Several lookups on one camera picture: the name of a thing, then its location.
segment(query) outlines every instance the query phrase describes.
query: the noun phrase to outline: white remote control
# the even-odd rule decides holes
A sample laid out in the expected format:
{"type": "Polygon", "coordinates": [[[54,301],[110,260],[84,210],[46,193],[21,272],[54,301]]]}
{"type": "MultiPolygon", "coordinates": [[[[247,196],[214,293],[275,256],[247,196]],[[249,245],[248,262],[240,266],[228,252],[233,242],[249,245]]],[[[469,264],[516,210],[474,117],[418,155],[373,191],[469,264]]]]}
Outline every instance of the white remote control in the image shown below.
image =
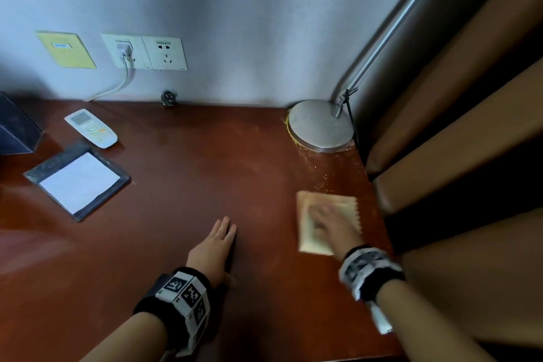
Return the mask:
{"type": "Polygon", "coordinates": [[[89,139],[94,145],[105,149],[117,141],[117,135],[111,128],[90,113],[87,109],[75,111],[64,118],[76,131],[89,139]]]}

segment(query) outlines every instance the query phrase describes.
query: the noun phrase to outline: white power cord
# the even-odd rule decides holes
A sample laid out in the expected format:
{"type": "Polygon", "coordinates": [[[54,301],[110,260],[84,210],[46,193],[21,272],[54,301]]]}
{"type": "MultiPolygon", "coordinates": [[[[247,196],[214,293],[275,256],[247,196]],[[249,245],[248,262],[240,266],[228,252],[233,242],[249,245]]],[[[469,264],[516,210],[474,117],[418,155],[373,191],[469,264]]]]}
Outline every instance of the white power cord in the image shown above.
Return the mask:
{"type": "Polygon", "coordinates": [[[130,43],[124,43],[124,42],[117,43],[117,52],[119,53],[119,57],[121,61],[124,63],[125,74],[124,74],[123,83],[119,84],[119,86],[117,86],[116,88],[101,91],[97,93],[96,95],[93,95],[88,99],[85,99],[85,102],[91,102],[105,95],[110,95],[112,93],[118,92],[128,84],[128,64],[126,64],[126,59],[128,58],[130,60],[130,63],[132,63],[132,45],[130,43]]]}

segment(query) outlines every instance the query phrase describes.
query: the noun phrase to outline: white paper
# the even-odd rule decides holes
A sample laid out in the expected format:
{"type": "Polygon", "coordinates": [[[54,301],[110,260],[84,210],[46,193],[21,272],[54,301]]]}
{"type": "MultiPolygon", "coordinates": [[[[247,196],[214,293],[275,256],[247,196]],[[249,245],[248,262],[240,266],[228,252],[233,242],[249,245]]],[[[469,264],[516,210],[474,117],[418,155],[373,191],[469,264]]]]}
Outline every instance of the white paper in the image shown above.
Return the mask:
{"type": "Polygon", "coordinates": [[[40,182],[64,208],[74,214],[120,179],[90,153],[71,162],[40,182]]]}

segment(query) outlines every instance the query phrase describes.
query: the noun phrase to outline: plug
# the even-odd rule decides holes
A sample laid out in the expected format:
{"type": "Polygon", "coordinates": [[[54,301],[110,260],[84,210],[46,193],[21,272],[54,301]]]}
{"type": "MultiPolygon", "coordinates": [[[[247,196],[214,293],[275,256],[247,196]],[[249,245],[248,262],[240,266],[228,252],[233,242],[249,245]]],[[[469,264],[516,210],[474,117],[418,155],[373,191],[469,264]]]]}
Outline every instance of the plug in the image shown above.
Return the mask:
{"type": "Polygon", "coordinates": [[[124,60],[126,57],[130,58],[132,56],[132,43],[130,42],[117,43],[117,53],[119,53],[121,60],[124,60]]]}

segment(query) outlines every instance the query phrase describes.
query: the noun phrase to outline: person's left hand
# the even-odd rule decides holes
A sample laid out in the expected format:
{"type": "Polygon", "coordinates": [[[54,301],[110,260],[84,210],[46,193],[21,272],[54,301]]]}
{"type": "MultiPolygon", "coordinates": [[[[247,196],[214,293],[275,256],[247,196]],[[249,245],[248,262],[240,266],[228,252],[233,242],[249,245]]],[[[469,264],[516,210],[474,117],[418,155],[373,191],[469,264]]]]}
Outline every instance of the person's left hand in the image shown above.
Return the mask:
{"type": "Polygon", "coordinates": [[[187,266],[203,273],[213,288],[220,283],[226,286],[236,285],[236,280],[224,271],[237,230],[237,226],[232,225],[227,233],[229,223],[228,216],[222,221],[216,221],[209,236],[188,253],[187,266]]]}

